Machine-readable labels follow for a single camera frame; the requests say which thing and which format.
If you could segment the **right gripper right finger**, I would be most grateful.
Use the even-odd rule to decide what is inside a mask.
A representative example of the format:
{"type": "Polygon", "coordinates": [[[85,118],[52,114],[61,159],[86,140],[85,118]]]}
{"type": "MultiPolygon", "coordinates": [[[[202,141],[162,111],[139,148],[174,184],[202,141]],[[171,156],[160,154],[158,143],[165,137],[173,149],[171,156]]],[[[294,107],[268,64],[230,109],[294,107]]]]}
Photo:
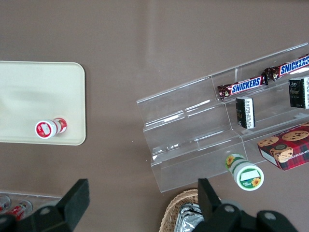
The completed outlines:
{"type": "Polygon", "coordinates": [[[255,217],[231,203],[222,203],[206,178],[198,180],[198,204],[204,220],[195,232],[296,232],[283,214],[262,210],[255,217]]]}

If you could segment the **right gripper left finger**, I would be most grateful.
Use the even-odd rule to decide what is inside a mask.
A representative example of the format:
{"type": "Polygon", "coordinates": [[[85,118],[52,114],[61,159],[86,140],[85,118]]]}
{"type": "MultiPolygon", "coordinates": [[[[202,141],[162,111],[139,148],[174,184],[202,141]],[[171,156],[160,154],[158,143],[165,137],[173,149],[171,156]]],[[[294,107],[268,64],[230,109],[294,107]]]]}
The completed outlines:
{"type": "Polygon", "coordinates": [[[72,232],[90,204],[88,179],[79,179],[55,206],[44,206],[27,218],[5,214],[2,232],[72,232]]]}

